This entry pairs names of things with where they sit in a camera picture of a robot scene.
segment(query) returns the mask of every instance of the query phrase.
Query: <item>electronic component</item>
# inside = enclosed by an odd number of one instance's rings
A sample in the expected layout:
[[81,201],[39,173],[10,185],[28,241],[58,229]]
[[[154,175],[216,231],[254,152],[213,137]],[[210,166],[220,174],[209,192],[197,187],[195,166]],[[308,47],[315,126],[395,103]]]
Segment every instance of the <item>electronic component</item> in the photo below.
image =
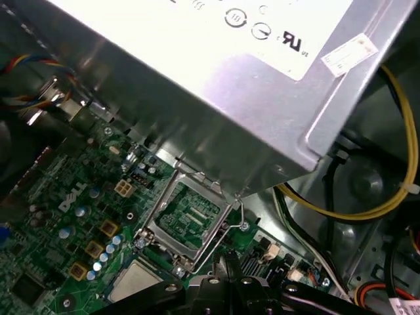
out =
[[280,247],[277,246],[276,244],[271,244],[262,258],[266,261],[271,261],[274,258],[276,258],[279,253],[280,253]]
[[108,237],[113,237],[119,230],[119,225],[111,220],[106,219],[100,226],[99,230],[107,235]]
[[93,263],[92,266],[93,271],[95,271],[96,273],[99,273],[102,270],[102,264],[100,263],[100,261],[95,261]]
[[122,234],[116,235],[112,238],[112,243],[115,246],[120,246],[123,240],[124,240],[124,236]]
[[14,256],[17,256],[23,250],[23,248],[24,246],[21,243],[16,243],[10,248],[10,253]]
[[114,287],[108,295],[108,299],[113,303],[118,302],[161,281],[159,276],[140,261],[132,261],[126,269],[121,271],[113,283]]
[[89,197],[91,197],[92,199],[99,197],[99,195],[100,195],[99,187],[93,187],[89,190]]
[[67,250],[70,253],[74,253],[76,249],[77,249],[77,245],[76,244],[70,243],[70,244],[67,245]]
[[149,188],[151,185],[151,182],[147,179],[145,179],[142,175],[137,174],[137,173],[132,173],[130,175],[130,177],[132,179],[134,179],[136,182],[140,183],[141,185],[143,185],[146,188]]
[[35,306],[45,292],[45,288],[27,274],[21,275],[10,290],[29,306]]
[[133,195],[133,192],[136,190],[136,188],[131,185],[126,180],[121,179],[117,186],[115,186],[114,190],[122,197],[128,198],[131,195]]
[[83,262],[75,261],[70,267],[68,274],[77,281],[81,281],[86,277],[87,266]]
[[85,207],[84,205],[80,205],[79,207],[77,207],[75,210],[74,210],[74,214],[77,216],[77,217],[79,217],[79,218],[81,218],[81,217],[84,217],[87,213],[88,213],[88,208],[87,207]]
[[291,281],[299,282],[303,278],[304,274],[299,269],[290,270],[287,275],[287,279]]
[[102,263],[102,264],[106,264],[107,262],[108,262],[108,259],[109,259],[110,257],[109,257],[109,255],[107,254],[107,253],[102,253],[102,254],[100,254],[100,256],[99,256],[99,261]]
[[95,279],[96,279],[96,272],[93,270],[88,271],[88,273],[86,274],[86,280],[93,281]]
[[104,246],[96,241],[90,241],[85,248],[85,252],[94,259],[97,259],[103,251]]
[[116,148],[115,146],[110,146],[110,151],[111,151],[111,153],[115,154],[116,156],[118,156],[119,153],[120,153],[119,149]]
[[58,237],[62,240],[69,238],[71,235],[74,234],[74,227],[73,226],[66,226],[58,231]]
[[112,255],[112,254],[115,253],[115,251],[116,251],[115,245],[109,244],[109,245],[106,246],[106,252],[107,252],[107,254]]

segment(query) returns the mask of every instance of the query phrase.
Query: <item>wire bundle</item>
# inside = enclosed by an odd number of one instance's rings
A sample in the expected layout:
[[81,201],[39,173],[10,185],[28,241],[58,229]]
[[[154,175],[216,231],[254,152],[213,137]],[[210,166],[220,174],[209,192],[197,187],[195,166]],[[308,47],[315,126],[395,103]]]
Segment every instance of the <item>wire bundle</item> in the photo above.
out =
[[364,213],[356,213],[351,215],[345,215],[340,213],[332,213],[331,211],[327,211],[320,207],[317,207],[310,202],[307,202],[298,194],[296,194],[293,190],[290,189],[290,186],[286,184],[278,185],[278,188],[289,198],[305,207],[315,210],[320,214],[334,218],[339,222],[354,224],[356,222],[361,221],[371,221],[373,219],[378,219],[383,217],[384,215],[391,212],[393,209],[397,208],[399,204],[405,199],[408,194],[408,188],[414,183],[414,179],[417,173],[417,166],[419,163],[419,147],[417,143],[417,133],[415,130],[415,123],[413,118],[413,112],[410,107],[410,102],[407,99],[404,91],[402,90],[400,84],[398,83],[397,79],[393,76],[390,70],[382,66],[383,72],[387,75],[389,81],[391,82],[390,90],[393,95],[398,97],[398,105],[401,106],[402,115],[404,118],[404,125],[406,126],[406,134],[407,134],[407,143],[408,143],[408,170],[406,173],[406,177],[397,191],[397,193],[389,199],[384,204],[366,211]]
[[[61,63],[59,63],[58,61],[54,59],[51,59],[46,56],[38,56],[34,54],[24,54],[22,56],[13,58],[3,68],[1,68],[0,75],[7,74],[11,72],[15,67],[26,64],[28,62],[42,62],[48,66],[58,68],[61,72],[63,72],[66,75],[72,87],[76,86],[76,80],[71,69],[65,67],[64,65],[62,65]],[[15,104],[15,105],[7,106],[7,108],[14,109],[15,107],[17,107],[19,108],[19,111],[22,111],[22,110],[28,110],[30,108],[45,108],[48,106],[55,106],[61,102],[65,102],[69,100],[71,95],[72,95],[72,89],[70,89],[63,97],[58,98],[52,102],[50,100],[39,100],[39,97],[37,95],[36,96],[21,95],[18,97],[13,97],[12,99],[14,101],[25,102],[25,104]]]
[[282,224],[289,230],[289,232],[305,247],[305,249],[311,252],[314,257],[322,264],[328,276],[337,286],[343,297],[350,303],[352,300],[348,295],[348,288],[345,285],[343,279],[339,276],[337,269],[335,268],[331,258],[327,253],[324,253],[320,248],[319,244],[307,234],[292,218],[289,209],[287,208],[284,196],[277,187],[272,190],[272,196],[276,211],[279,215]]
[[[354,302],[356,305],[367,308],[365,304],[366,294],[372,290],[385,290],[385,284],[382,282],[366,282],[356,289],[354,292]],[[398,296],[405,300],[415,300],[415,297],[399,287],[396,288]]]

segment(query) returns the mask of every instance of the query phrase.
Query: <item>white label sticker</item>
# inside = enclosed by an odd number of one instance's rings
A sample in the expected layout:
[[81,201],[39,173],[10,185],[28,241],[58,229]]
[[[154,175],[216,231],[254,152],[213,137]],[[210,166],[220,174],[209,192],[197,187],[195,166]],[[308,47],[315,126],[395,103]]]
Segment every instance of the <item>white label sticker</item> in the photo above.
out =
[[197,16],[198,23],[205,24],[209,33],[220,37],[217,49],[226,49],[227,45],[241,47],[244,52],[299,81],[352,2],[200,0],[177,1],[177,5]]
[[361,33],[322,57],[322,61],[335,77],[340,77],[377,52],[378,48]]
[[420,315],[420,301],[402,301],[399,298],[389,299],[396,315]]

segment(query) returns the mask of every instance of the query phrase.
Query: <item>green circuit board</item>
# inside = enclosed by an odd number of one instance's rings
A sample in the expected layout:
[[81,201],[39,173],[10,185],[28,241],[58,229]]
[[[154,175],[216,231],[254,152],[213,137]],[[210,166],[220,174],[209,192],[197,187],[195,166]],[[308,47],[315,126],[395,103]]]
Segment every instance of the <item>green circuit board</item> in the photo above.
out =
[[[133,245],[174,169],[101,119],[88,116],[88,124],[85,116],[80,118],[81,136],[47,148],[7,198],[28,210],[22,220],[8,223],[11,237],[0,248],[1,315],[90,314],[111,303],[108,295],[116,278],[139,259],[159,278],[175,277],[168,257],[153,247],[139,252]],[[127,162],[133,150],[137,159]],[[129,196],[116,192],[121,180],[131,186]],[[219,211],[179,184],[156,222],[177,241],[197,249]],[[228,221],[239,219],[233,211]],[[258,231],[252,222],[246,231],[232,230],[221,248],[234,247],[241,256],[258,244]],[[86,272],[92,271],[114,236],[121,244],[88,280]],[[297,254],[295,258],[303,259]],[[200,273],[208,271],[209,263]],[[190,278],[182,278],[185,285]]]

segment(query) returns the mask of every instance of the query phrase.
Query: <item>blue capacitor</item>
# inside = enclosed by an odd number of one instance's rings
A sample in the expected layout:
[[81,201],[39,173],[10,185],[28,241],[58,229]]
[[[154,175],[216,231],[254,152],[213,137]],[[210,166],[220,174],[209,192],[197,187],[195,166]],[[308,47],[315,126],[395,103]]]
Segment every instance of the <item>blue capacitor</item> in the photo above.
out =
[[96,278],[96,272],[91,270],[86,274],[87,281],[93,281]]
[[8,240],[11,231],[7,226],[0,226],[0,247]]
[[107,253],[102,253],[99,256],[99,261],[102,262],[103,264],[106,264],[106,262],[108,261],[110,257],[108,256]]
[[80,205],[74,211],[76,216],[79,217],[79,218],[84,217],[87,214],[87,212],[88,212],[88,209],[84,205]]
[[95,199],[95,198],[99,197],[99,195],[100,195],[99,187],[93,187],[89,190],[89,197]]
[[65,228],[62,228],[60,231],[58,231],[58,237],[62,240],[65,240],[66,238],[69,238],[69,236],[72,235],[73,232],[74,230],[71,226],[66,226]]
[[113,244],[109,244],[106,246],[105,250],[108,254],[112,255],[114,251],[116,251],[116,247]]
[[116,235],[116,236],[114,236],[112,238],[112,243],[115,246],[120,246],[122,242],[123,242],[123,236],[121,234],[120,235]]

